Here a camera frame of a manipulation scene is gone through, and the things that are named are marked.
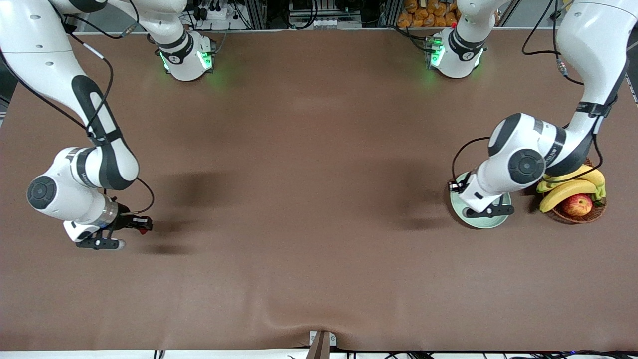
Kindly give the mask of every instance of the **fruit basket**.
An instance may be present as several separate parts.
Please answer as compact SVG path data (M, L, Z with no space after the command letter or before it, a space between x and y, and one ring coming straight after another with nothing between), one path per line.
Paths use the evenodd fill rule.
M589 158L585 160L585 163L588 166L593 166ZM603 198L598 205L594 205L591 211L584 216L581 217L573 217L565 213L563 211L562 206L556 206L551 211L546 214L557 222L561 222L564 224L583 224L583 223L592 223L593 221L599 219L603 213L605 213L605 209L607 207L607 199Z

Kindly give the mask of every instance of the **plate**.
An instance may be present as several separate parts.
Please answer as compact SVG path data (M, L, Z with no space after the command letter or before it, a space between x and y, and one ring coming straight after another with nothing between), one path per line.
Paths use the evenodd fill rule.
M461 181L466 174L467 172L463 173L456 180ZM456 213L456 215L463 222L475 228L490 229L490 228L498 227L499 225L502 225L506 221L507 217L509 217L509 216L497 216L493 218L489 218L489 217L467 218L465 215L463 215L463 212L466 208L469 208L469 207L467 204L465 204L465 202L463 202L459 198L459 194L457 192L450 192L450 202L452 203L452 209L454 209L454 213ZM498 203L499 203L499 199L492 202L492 204L494 205L498 205ZM503 195L503 204L507 204L507 205L512 204L512 198L509 193L506 193Z

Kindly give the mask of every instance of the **brown table cover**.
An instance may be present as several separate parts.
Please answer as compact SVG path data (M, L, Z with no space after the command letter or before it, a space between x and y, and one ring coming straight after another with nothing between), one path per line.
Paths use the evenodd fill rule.
M29 207L29 182L89 142L19 87L0 129L0 349L295 347L318 328L358 350L638 349L627 86L600 134L598 222L559 224L524 193L493 230L448 212L462 144L516 112L562 125L581 97L552 56L521 54L526 35L495 31L452 80L392 31L230 34L215 73L189 83L144 36L87 36L115 68L109 103L157 195L156 230L79 249ZM530 49L550 44L539 31ZM75 48L105 87L106 66ZM486 158L473 144L459 171ZM149 201L138 183L116 196Z

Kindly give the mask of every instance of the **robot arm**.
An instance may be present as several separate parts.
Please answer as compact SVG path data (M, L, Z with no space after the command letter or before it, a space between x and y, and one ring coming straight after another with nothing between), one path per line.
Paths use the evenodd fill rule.
M434 49L430 65L453 79L466 77L479 64L485 40L496 23L494 12L509 0L458 0L463 15L458 25L434 35L441 45Z
M0 0L0 48L6 64L22 82L69 107L85 126L89 124L103 94L77 63L52 3ZM31 182L27 198L34 209L65 221L73 241L86 244L93 240L97 248L118 249L122 242L93 235L101 235L107 227L111 231L131 227L127 221L134 216L98 189L128 188L137 178L138 162L106 102L87 132L94 146L58 153L51 167ZM150 219L144 223L150 229Z
M137 20L128 0L109 0L108 3ZM196 31L186 31L179 19L186 0L134 0L134 3L139 24L149 32L161 51L166 70L177 80L195 80L212 71L215 43Z
M626 46L638 18L634 0L576 0L558 30L563 57L579 72L584 94L566 128L526 114L504 119L489 141L489 159L460 183L460 199L477 213L501 195L543 175L576 170L615 102L627 69Z

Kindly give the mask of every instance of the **apple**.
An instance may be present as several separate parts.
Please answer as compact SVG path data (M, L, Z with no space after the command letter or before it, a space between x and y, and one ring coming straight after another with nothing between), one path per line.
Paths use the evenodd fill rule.
M563 201L563 211L572 217L582 217L594 207L588 194L575 194Z

